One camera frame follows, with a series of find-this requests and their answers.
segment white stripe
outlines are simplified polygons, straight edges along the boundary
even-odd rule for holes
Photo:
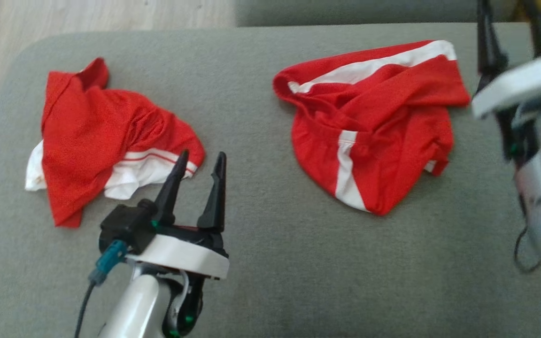
[[[174,168],[178,155],[166,150],[152,148],[145,152],[127,152],[124,160],[116,163],[112,175],[105,185],[105,196],[111,199],[127,200],[140,186],[147,184],[160,184]],[[43,141],[32,150],[26,167],[26,181],[24,188],[28,191],[47,189],[45,175],[43,174]],[[187,163],[185,177],[192,177],[197,171],[197,165]]]
[[[312,86],[316,84],[355,84],[366,79],[367,77],[370,77],[381,67],[388,64],[414,67],[440,55],[446,56],[448,60],[456,60],[454,46],[448,41],[438,40],[428,43],[423,47],[412,49],[396,55],[387,56],[385,58],[346,64],[302,85],[294,81],[291,81],[287,85],[289,86],[290,90],[296,94],[298,92],[309,92]]]
[[[149,154],[156,154],[158,156],[161,156],[163,158],[167,158],[168,160],[172,162],[177,162],[178,155],[174,154],[172,152],[167,152],[166,150],[158,149],[158,148],[151,148],[144,152],[127,152],[124,154],[124,160],[134,160],[137,158],[144,158],[148,156]],[[193,162],[189,161],[187,162],[187,169],[189,169],[192,172],[195,172],[197,170],[197,165],[195,165]]]
[[[337,186],[335,187],[335,197],[356,209],[368,211],[364,206],[363,197],[360,195],[358,186],[352,176],[352,166],[354,163],[350,158],[350,150],[356,141],[357,132],[341,131],[339,139],[339,148],[337,150],[337,160],[339,169],[337,170]]]

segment blue connector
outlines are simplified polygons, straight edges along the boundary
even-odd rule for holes
[[[89,282],[100,286],[116,264],[124,260],[128,251],[127,244],[122,240],[114,240],[95,263],[95,269],[89,274]]]

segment gray couch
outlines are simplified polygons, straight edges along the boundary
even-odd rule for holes
[[[496,21],[509,21],[515,0],[492,0]],[[474,0],[236,0],[238,26],[473,22]]]

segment wooden floor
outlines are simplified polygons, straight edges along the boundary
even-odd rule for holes
[[[0,83],[21,50],[47,36],[234,25],[233,0],[0,0]]]

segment green led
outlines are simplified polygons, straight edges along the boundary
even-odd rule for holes
[[[510,146],[510,153],[511,154],[517,154],[518,150],[519,150],[519,147],[517,147],[517,143],[513,143],[513,145]]]

